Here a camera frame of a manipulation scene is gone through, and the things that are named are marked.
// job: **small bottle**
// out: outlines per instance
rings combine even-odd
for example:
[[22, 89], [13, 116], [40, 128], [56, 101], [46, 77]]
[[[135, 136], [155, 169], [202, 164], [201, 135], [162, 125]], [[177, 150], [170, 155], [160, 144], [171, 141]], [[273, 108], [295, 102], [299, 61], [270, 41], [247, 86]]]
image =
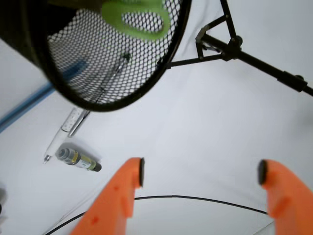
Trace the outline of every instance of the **small bottle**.
[[68, 165], [75, 165], [79, 168], [84, 168], [92, 171], [101, 170], [101, 165], [97, 163], [95, 160], [71, 148], [61, 149], [57, 154], [57, 158]]

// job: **black cable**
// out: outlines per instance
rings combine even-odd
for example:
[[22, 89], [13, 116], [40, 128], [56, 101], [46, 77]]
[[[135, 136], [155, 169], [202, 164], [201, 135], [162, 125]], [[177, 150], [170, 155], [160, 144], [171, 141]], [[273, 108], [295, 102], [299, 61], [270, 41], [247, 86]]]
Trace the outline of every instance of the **black cable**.
[[56, 227], [55, 229], [52, 229], [50, 232], [48, 232], [47, 234], [45, 235], [50, 235], [50, 234], [53, 234], [55, 231], [59, 230], [60, 228], [64, 227], [66, 224], [72, 222], [73, 220], [75, 219], [78, 219], [79, 217], [82, 217], [86, 212], [83, 212], [75, 217], [73, 217], [72, 219], [69, 219], [67, 222], [64, 222], [63, 224], [61, 224], [60, 226]]
[[[225, 205], [229, 205], [229, 206], [234, 206], [234, 207], [247, 209], [247, 210], [258, 212], [258, 213], [262, 213], [262, 214], [267, 214], [265, 211], [261, 211], [261, 210], [255, 209], [255, 208], [246, 207], [246, 206], [242, 206], [242, 205], [238, 205], [238, 204], [234, 204], [234, 203], [230, 203], [230, 202], [224, 202], [224, 201], [219, 201], [219, 200], [214, 200], [214, 199], [209, 199], [209, 198], [203, 198], [203, 197], [190, 197], [190, 196], [180, 196], [180, 195], [165, 195], [165, 196], [136, 197], [135, 200], [158, 199], [158, 198], [185, 198], [185, 199], [201, 200], [201, 201], [207, 201], [207, 202], [216, 202], [216, 203], [221, 203], [221, 204], [225, 204]], [[55, 231], [57, 231], [60, 228], [64, 227], [66, 224], [72, 222], [75, 219], [78, 219], [79, 217], [82, 217], [85, 213], [86, 212], [83, 212], [83, 213], [75, 216], [74, 218], [64, 222], [63, 224], [59, 225], [58, 227], [56, 227], [55, 229], [51, 230], [50, 232], [48, 232], [45, 235], [53, 234]]]

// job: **white pen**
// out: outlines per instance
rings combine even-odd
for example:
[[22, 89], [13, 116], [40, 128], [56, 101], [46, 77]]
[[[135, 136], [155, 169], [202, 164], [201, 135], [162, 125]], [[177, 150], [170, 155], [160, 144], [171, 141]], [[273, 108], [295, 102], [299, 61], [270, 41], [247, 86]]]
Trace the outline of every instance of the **white pen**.
[[52, 156], [55, 155], [56, 151], [59, 149], [61, 144], [67, 138], [67, 136], [71, 137], [73, 134], [69, 135], [69, 133], [75, 133], [77, 128], [82, 123], [82, 119], [85, 119], [89, 114], [89, 111], [81, 109], [81, 108], [74, 108], [61, 128], [58, 130], [57, 134], [54, 136], [51, 144], [49, 145], [48, 149], [45, 152], [44, 164], [46, 164]]

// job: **black rubber fingertip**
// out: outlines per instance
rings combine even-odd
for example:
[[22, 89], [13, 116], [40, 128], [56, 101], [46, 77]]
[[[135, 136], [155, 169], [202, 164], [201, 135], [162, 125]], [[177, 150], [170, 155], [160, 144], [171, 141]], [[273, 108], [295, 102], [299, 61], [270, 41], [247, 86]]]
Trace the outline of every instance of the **black rubber fingertip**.
[[142, 158], [140, 159], [140, 165], [139, 165], [139, 183], [141, 187], [143, 187], [144, 168], [145, 168], [145, 160]]
[[260, 185], [265, 183], [267, 172], [268, 172], [268, 164], [265, 160], [262, 160], [258, 166], [258, 180], [259, 180]]

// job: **bottle cap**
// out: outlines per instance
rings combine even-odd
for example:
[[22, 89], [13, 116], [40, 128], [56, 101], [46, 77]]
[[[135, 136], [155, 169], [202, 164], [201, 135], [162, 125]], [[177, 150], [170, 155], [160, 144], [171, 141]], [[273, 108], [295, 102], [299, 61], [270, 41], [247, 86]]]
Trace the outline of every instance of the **bottle cap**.
[[101, 168], [102, 168], [102, 166], [101, 166], [101, 164], [99, 164], [99, 163], [96, 163], [96, 166], [94, 167], [94, 169], [92, 169], [93, 171], [100, 171], [101, 170]]

